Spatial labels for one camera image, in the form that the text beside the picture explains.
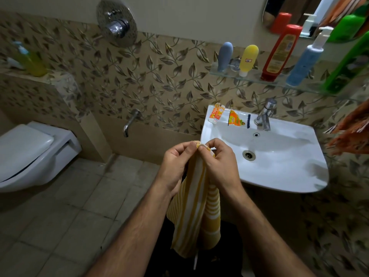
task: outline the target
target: hand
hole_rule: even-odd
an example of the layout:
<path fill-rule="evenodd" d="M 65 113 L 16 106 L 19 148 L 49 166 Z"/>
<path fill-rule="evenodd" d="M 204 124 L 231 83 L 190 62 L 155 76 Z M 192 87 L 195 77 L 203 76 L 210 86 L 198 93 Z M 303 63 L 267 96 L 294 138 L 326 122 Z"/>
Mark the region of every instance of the hand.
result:
<path fill-rule="evenodd" d="M 195 141 L 181 143 L 167 150 L 154 183 L 166 188 L 171 196 L 175 196 L 181 185 L 185 165 L 196 150 Z"/>
<path fill-rule="evenodd" d="M 232 148 L 218 138 L 210 140 L 206 145 L 217 149 L 214 158 L 206 148 L 199 147 L 200 155 L 209 172 L 210 182 L 214 183 L 224 195 L 242 188 Z"/>

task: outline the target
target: yellow soap bottle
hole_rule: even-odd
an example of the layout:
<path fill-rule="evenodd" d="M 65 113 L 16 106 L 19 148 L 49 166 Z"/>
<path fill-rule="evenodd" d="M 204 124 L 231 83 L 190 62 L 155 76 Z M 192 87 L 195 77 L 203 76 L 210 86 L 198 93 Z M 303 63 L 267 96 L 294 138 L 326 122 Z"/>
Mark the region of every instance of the yellow soap bottle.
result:
<path fill-rule="evenodd" d="M 241 62 L 239 64 L 239 75 L 241 77 L 247 76 L 247 73 L 254 66 L 258 54 L 259 48 L 255 45 L 250 45 L 245 48 L 244 54 L 242 55 Z"/>
<path fill-rule="evenodd" d="M 13 43 L 18 46 L 19 50 L 19 53 L 14 56 L 14 59 L 21 63 L 31 75 L 42 77 L 47 73 L 45 65 L 36 53 L 26 50 L 21 42 Z"/>

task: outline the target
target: wall-mounted toilet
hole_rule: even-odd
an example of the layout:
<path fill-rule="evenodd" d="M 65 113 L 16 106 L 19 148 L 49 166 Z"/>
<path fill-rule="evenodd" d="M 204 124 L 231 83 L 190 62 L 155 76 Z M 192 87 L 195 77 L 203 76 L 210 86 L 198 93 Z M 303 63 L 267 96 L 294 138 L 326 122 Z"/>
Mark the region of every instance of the wall-mounted toilet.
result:
<path fill-rule="evenodd" d="M 52 180 L 81 145 L 69 130 L 30 122 L 0 136 L 0 192 L 11 192 Z"/>

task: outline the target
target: sink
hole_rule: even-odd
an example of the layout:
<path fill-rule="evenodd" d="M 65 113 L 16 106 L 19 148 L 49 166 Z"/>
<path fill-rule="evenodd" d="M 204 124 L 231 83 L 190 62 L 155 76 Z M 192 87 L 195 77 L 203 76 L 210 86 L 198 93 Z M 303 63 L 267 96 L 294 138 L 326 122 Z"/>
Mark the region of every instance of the sink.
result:
<path fill-rule="evenodd" d="M 307 125 L 270 118 L 270 131 L 254 123 L 255 114 L 236 111 L 246 125 L 228 125 L 230 109 L 213 124 L 207 109 L 201 142 L 219 138 L 236 155 L 241 181 L 279 191 L 307 193 L 328 184 L 327 163 L 314 129 Z"/>

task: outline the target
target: toilet seat lid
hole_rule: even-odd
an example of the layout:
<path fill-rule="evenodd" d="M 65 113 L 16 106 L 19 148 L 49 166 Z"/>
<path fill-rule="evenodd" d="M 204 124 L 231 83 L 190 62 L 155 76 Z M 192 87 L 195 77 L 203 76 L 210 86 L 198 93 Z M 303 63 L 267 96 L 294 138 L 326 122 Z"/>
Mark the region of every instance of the toilet seat lid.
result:
<path fill-rule="evenodd" d="M 0 182 L 30 165 L 53 141 L 53 136 L 24 124 L 0 136 Z"/>

